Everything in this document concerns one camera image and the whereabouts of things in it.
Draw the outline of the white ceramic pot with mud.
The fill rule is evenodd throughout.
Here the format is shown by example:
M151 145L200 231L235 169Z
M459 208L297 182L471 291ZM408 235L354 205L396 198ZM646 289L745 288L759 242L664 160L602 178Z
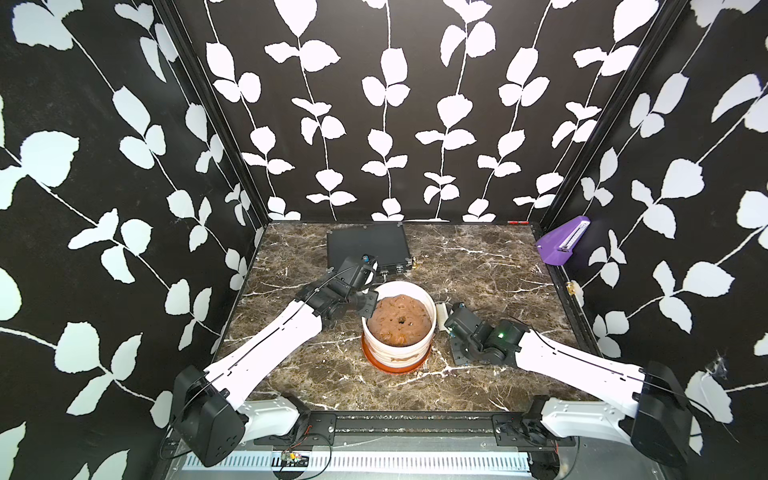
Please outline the white ceramic pot with mud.
M377 353L399 359L432 345L437 330L435 302L423 288L392 281L375 291L378 301L373 316L362 320L362 339Z

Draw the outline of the white and blue scrub brush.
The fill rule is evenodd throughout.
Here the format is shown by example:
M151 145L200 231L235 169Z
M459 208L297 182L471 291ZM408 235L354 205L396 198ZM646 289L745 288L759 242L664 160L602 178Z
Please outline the white and blue scrub brush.
M450 315L450 309L445 302L438 302L435 304L436 311L436 328L438 331L447 332L445 322Z

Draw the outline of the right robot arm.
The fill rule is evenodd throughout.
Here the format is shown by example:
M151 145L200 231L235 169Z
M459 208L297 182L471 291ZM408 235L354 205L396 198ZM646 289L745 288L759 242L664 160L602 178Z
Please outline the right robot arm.
M443 326L471 360L544 375L591 395L576 402L536 397L507 425L516 435L538 444L568 437L612 441L668 467L687 465L692 402L667 366L595 356L516 320L492 325L462 303L448 307Z

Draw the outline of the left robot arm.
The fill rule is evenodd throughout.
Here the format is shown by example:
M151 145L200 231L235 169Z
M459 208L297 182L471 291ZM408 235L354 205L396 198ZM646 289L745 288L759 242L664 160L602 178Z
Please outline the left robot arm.
M221 463L243 442L275 437L295 445L309 431L310 411L292 395L249 401L258 384L323 327L354 309L372 316L371 284L378 263L348 257L323 278L304 285L286 308L244 345L204 369L189 366L175 378L168 430L205 467Z

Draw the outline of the orange pot saucer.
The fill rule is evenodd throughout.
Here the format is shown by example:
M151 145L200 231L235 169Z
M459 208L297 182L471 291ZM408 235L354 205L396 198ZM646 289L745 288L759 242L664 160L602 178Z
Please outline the orange pot saucer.
M361 345L363 354L371 365L392 375L412 373L421 368L429 357L431 349L431 344L427 344L424 349L408 354L405 359L399 359L384 353L377 353L365 338L361 340Z

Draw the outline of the black flat case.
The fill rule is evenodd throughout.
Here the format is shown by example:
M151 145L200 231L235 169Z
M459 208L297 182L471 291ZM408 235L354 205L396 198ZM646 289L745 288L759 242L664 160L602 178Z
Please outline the black flat case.
M399 274L413 268L404 226L378 223L331 230L326 239L327 266L339 268L348 257L374 257L379 271Z

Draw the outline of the white perforated strip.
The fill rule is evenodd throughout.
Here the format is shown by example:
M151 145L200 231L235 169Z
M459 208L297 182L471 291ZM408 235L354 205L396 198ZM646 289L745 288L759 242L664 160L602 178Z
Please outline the white perforated strip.
M214 467L188 457L184 472L355 472L528 476L529 456L522 452L305 452L296 466L283 466L278 452L239 451Z

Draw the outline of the black front mounting rail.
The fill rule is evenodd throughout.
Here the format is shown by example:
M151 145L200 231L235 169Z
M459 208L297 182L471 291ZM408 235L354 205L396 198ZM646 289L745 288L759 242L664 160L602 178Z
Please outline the black front mounting rail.
M554 442L585 437L628 445L628 423L609 419L602 409L544 414L536 404L520 412L328 412L297 409L293 404L250 402L242 412L225 409L188 413L175 430L204 463L223 460L243 442L287 447L302 441L333 441L338 434L490 435L498 446L523 450L552 449Z

